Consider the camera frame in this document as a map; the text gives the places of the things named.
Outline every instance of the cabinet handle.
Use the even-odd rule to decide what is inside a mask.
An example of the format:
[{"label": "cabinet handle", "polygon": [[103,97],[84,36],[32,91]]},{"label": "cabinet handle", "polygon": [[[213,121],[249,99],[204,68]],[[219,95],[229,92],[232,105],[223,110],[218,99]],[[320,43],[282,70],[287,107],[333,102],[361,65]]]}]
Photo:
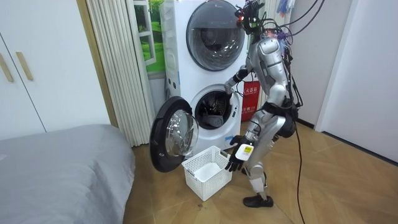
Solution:
[{"label": "cabinet handle", "polygon": [[33,76],[32,76],[32,74],[31,74],[31,72],[29,70],[29,67],[26,64],[24,55],[22,54],[22,52],[16,52],[16,54],[17,54],[19,63],[21,63],[21,65],[22,65],[22,69],[24,69],[26,78],[28,80],[33,80]]},{"label": "cabinet handle", "polygon": [[4,74],[6,75],[7,81],[13,82],[14,79],[12,78],[11,72],[7,67],[6,61],[4,61],[4,58],[2,57],[1,54],[0,54],[0,67],[2,68]]}]

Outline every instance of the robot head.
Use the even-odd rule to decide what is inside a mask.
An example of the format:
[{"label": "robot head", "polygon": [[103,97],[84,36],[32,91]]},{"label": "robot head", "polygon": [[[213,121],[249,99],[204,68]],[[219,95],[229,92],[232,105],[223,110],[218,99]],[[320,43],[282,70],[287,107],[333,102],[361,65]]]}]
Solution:
[{"label": "robot head", "polygon": [[238,27],[242,27],[247,35],[253,34],[259,30],[259,26],[261,26],[259,10],[264,5],[264,3],[259,3],[258,0],[246,0],[243,8],[236,6],[239,8],[235,12],[235,16],[238,18],[236,24]]}]

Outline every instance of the gray bedsheet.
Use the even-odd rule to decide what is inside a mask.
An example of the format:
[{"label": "gray bedsheet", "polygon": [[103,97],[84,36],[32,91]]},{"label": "gray bedsheet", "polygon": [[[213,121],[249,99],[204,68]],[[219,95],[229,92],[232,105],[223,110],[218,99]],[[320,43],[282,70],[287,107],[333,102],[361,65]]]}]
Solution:
[{"label": "gray bedsheet", "polygon": [[122,223],[134,155],[89,125],[0,141],[0,223]]}]

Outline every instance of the robot leg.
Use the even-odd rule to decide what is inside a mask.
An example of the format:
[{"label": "robot leg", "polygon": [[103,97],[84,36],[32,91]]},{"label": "robot leg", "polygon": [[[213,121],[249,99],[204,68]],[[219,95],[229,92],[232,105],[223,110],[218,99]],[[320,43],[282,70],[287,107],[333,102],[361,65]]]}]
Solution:
[{"label": "robot leg", "polygon": [[274,204],[265,191],[267,184],[261,160],[274,146],[275,136],[284,124],[284,117],[272,117],[263,127],[262,134],[254,144],[255,150],[247,161],[245,170],[257,196],[246,197],[243,200],[243,204],[248,207],[271,207]]}]

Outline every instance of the green picture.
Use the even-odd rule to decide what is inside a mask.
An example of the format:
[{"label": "green picture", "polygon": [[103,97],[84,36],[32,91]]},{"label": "green picture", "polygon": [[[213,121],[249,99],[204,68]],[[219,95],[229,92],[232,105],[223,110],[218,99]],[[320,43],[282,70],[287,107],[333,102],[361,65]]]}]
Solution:
[{"label": "green picture", "polygon": [[[152,35],[154,38],[154,50],[155,55],[151,55],[150,51],[150,38],[149,36],[143,36],[140,38],[142,52],[144,53],[144,59],[149,60],[151,58],[156,58],[156,62],[147,66],[147,72],[163,72],[165,71],[164,62],[164,51],[163,51],[163,40],[162,40],[162,27],[160,24],[160,12],[159,7],[163,0],[151,0],[149,2],[149,12],[150,12],[150,24],[152,25]],[[145,32],[149,30],[146,23],[145,17],[145,7],[135,6],[137,25],[139,32]]]}]

